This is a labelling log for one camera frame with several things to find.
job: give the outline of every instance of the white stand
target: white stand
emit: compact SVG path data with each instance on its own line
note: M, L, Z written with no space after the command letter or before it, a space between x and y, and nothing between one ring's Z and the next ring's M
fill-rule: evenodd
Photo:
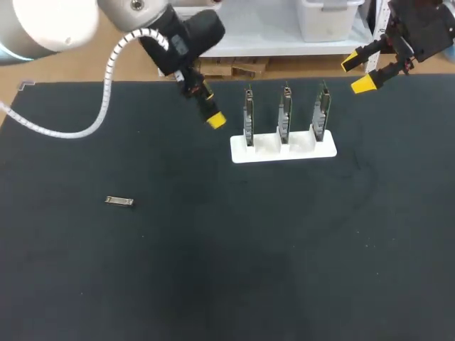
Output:
M289 134L289 144L282 144L279 132L254 136L255 146L247 146L245 135L230 138L232 162L252 163L267 161L301 160L305 158L333 158L336 146L332 133L326 130L324 140L317 142L313 127L308 131Z

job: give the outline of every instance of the black table surface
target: black table surface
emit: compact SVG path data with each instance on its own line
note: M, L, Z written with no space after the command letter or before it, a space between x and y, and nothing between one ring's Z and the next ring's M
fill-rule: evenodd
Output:
M320 80L291 80L307 130ZM329 79L335 158L235 165L249 83L214 83L227 125L172 83L116 83L77 141L0 132L0 340L455 339L455 77L355 97ZM252 82L273 132L285 82ZM77 131L100 83L27 87L14 109ZM106 205L130 197L134 209Z

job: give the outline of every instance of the metal clip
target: metal clip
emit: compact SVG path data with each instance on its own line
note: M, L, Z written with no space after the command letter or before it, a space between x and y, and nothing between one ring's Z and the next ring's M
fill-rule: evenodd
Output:
M292 116L292 91L290 87L284 88L281 104L278 111L278 131L282 144L289 143Z
M313 132L316 141L322 142L324 140L324 133L326 132L328 112L330 111L331 96L327 89L326 83L322 82L321 92L318 94L316 103L314 105L313 113Z
M243 107L243 129L247 146L255 145L255 103L253 101L253 91L251 88L245 93L245 106Z
M107 197L105 202L122 207L132 207L134 205L133 199L125 199L123 197Z

